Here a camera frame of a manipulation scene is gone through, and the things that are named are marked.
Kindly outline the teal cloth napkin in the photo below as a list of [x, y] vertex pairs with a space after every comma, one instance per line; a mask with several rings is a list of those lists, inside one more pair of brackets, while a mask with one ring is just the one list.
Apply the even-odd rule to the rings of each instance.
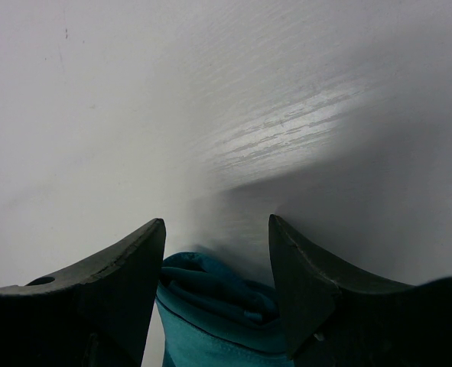
[[291, 366], [275, 289], [199, 252], [162, 262], [164, 366]]

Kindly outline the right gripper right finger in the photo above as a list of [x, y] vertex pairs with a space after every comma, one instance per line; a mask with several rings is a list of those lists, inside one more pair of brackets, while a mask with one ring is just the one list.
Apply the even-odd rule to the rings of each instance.
[[452, 277], [392, 281], [314, 244], [281, 217], [268, 243], [297, 366], [452, 366]]

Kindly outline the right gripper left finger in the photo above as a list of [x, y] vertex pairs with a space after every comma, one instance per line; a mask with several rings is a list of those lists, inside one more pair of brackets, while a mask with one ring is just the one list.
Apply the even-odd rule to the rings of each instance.
[[166, 238], [153, 219], [24, 286], [0, 287], [0, 366], [139, 366]]

